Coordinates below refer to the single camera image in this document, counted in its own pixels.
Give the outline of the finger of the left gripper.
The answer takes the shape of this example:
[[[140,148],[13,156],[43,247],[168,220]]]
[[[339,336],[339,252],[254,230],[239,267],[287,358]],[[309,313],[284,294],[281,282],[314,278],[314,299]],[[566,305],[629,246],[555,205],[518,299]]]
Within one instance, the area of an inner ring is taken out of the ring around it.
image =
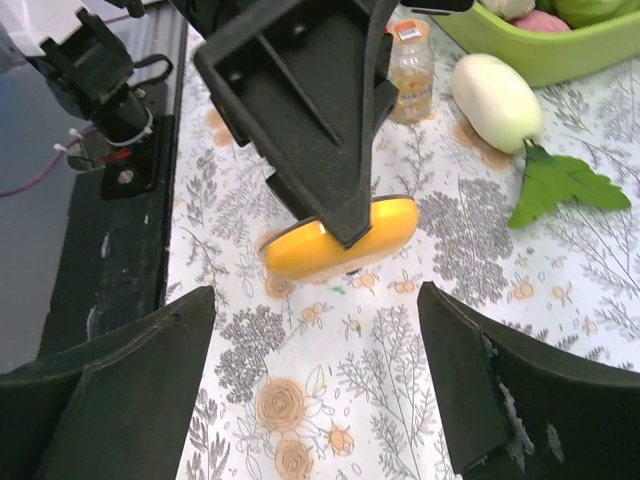
[[[344,247],[371,227],[371,154],[396,91],[392,1],[258,1],[193,62],[239,141],[274,168],[283,200]]]

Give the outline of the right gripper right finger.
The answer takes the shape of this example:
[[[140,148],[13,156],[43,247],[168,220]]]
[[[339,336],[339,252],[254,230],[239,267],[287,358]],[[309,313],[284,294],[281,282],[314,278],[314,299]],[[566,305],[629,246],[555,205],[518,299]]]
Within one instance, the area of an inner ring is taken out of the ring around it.
[[[454,473],[636,479],[639,376],[489,319],[422,284],[421,335]]]

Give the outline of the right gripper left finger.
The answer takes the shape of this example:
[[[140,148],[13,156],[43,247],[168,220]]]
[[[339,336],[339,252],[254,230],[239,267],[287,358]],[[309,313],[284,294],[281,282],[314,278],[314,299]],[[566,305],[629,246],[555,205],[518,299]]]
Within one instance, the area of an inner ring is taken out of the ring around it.
[[[215,315],[199,287],[2,375],[2,478],[175,478]]]

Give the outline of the clear bottle of yellow pills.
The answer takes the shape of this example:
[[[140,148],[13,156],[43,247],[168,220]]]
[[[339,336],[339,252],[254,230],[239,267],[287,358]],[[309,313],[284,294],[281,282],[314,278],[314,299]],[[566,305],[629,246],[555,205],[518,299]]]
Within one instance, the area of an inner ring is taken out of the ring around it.
[[[389,78],[398,95],[390,119],[412,124],[431,112],[434,83],[434,54],[430,26],[418,18],[398,21],[389,27],[393,37]]]

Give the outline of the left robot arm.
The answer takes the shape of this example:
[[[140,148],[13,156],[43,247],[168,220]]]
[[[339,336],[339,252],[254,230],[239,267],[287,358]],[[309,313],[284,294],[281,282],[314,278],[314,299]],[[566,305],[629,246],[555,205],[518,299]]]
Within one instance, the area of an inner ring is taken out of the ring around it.
[[[344,247],[371,227],[373,138],[397,91],[387,77],[391,1],[178,1],[203,36],[193,62],[234,140],[273,167],[269,186]],[[119,146],[151,114],[134,61],[81,1],[5,1],[1,24],[71,115]]]

